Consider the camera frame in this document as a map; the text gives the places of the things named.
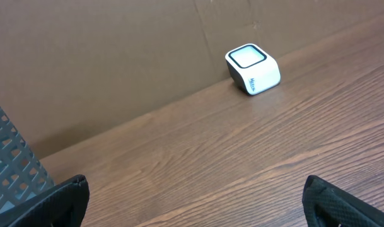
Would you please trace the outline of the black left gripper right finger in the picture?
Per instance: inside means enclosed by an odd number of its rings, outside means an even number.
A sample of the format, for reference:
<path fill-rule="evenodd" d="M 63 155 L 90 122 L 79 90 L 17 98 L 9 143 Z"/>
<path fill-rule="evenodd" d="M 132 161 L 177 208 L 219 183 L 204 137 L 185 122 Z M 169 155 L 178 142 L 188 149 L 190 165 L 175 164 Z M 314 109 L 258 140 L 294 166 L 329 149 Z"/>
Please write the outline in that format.
<path fill-rule="evenodd" d="M 384 227 L 384 212 L 316 175 L 306 179 L 302 204 L 309 227 Z"/>

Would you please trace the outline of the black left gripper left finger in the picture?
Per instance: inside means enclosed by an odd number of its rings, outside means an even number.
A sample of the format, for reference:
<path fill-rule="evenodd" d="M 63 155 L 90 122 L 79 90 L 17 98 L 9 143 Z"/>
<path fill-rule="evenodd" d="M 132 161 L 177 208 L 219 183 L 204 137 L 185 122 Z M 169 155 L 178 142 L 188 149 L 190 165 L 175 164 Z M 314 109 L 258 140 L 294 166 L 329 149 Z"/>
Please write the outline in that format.
<path fill-rule="evenodd" d="M 0 227 L 78 227 L 86 214 L 90 190 L 84 175 L 75 175 L 0 214 Z"/>

